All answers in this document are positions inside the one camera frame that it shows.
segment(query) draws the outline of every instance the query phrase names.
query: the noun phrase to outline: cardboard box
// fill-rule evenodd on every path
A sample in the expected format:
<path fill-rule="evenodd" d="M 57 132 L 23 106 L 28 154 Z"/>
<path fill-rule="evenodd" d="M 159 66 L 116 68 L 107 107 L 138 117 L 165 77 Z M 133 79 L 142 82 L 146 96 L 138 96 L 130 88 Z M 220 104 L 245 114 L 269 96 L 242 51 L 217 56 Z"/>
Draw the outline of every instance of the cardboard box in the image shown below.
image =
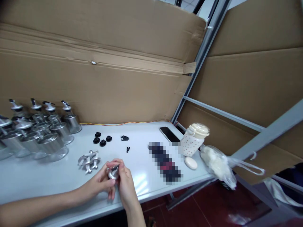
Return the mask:
<path fill-rule="evenodd" d="M 206 26 L 154 0 L 19 0 L 1 22 L 1 114 L 9 98 L 64 99 L 80 122 L 103 124 L 171 119 Z"/>
<path fill-rule="evenodd" d="M 248 0 L 226 13 L 189 94 L 263 127 L 303 98 L 303 24 L 300 0 Z M 232 155 L 258 134 L 221 115 L 186 102 L 178 121 L 210 128 L 205 144 Z M 234 170 L 249 183 L 303 162 L 303 122 L 246 162 L 266 170 L 263 177 Z"/>

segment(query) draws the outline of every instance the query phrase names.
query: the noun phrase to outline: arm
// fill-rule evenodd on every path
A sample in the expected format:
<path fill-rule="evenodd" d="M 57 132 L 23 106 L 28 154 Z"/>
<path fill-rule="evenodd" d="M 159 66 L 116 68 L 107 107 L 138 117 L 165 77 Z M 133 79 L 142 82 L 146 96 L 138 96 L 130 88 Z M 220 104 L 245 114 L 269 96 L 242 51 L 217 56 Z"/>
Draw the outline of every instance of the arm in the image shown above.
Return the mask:
<path fill-rule="evenodd" d="M 120 199 L 126 211 L 128 227 L 146 227 L 130 170 L 125 167 L 121 159 L 114 159 L 107 164 L 107 167 L 112 168 L 117 164 L 120 164 L 120 182 L 118 182 Z"/>
<path fill-rule="evenodd" d="M 28 226 L 47 216 L 75 206 L 75 192 L 66 192 L 10 202 L 0 206 L 0 226 Z"/>
<path fill-rule="evenodd" d="M 73 191 L 10 202 L 0 206 L 0 226 L 28 226 L 59 211 L 79 206 L 103 190 L 114 199 L 115 180 L 107 180 L 107 166 Z"/>
<path fill-rule="evenodd" d="M 125 209 L 125 211 L 127 216 L 127 224 L 129 227 L 146 226 L 144 221 L 143 211 L 138 201 L 138 198 L 137 198 L 137 202 L 135 202 L 132 209 L 130 210 Z"/>

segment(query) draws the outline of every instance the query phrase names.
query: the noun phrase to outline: table leg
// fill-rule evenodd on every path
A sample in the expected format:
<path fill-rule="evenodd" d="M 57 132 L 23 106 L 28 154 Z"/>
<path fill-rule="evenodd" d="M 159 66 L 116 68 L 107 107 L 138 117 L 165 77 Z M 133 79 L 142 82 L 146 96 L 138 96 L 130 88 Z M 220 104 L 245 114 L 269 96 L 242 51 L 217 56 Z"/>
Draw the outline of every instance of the table leg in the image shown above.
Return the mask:
<path fill-rule="evenodd" d="M 203 181 L 203 182 L 201 182 L 199 184 L 196 184 L 196 185 L 192 186 L 190 189 L 188 189 L 184 194 L 182 194 L 177 199 L 174 198 L 174 195 L 170 195 L 172 197 L 173 201 L 171 201 L 166 206 L 166 208 L 168 210 L 171 210 L 172 208 L 174 208 L 175 206 L 177 206 L 178 204 L 180 204 L 181 202 L 183 202 L 187 198 L 191 197 L 193 194 L 195 194 L 196 192 L 200 191 L 202 188 L 206 187 L 207 185 L 209 185 L 210 183 L 212 183 L 212 182 L 214 182 L 216 180 L 217 179 L 215 179 L 215 178 L 210 178 L 210 179 L 207 179 L 206 181 Z"/>

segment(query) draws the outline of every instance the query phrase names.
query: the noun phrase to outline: plastic bag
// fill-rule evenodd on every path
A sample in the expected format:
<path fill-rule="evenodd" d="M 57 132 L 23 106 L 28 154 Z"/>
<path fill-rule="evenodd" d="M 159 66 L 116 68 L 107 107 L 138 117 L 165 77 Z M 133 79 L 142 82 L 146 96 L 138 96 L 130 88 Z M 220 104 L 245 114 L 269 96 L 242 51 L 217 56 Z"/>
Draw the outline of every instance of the plastic bag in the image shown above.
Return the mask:
<path fill-rule="evenodd" d="M 235 190 L 237 184 L 237 180 L 232 171 L 232 168 L 234 166 L 242 167 L 249 172 L 259 176 L 262 176 L 265 173 L 264 169 L 261 169 L 242 160 L 226 156 L 213 146 L 202 145 L 200 149 L 200 156 L 209 168 L 209 172 L 219 180 L 224 181 L 232 190 Z M 258 169 L 260 170 L 260 173 L 254 172 L 247 167 Z"/>

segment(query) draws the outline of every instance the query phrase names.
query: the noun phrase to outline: smartphone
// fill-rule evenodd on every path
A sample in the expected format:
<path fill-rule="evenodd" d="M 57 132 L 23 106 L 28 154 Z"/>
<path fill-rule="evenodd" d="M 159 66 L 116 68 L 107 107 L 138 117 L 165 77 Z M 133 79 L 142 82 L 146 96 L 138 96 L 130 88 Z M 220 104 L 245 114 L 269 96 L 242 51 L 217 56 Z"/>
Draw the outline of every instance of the smartphone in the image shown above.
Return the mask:
<path fill-rule="evenodd" d="M 159 130 L 162 132 L 162 134 L 165 136 L 165 138 L 170 142 L 180 142 L 178 137 L 175 136 L 175 134 L 168 128 L 168 127 L 161 127 Z"/>

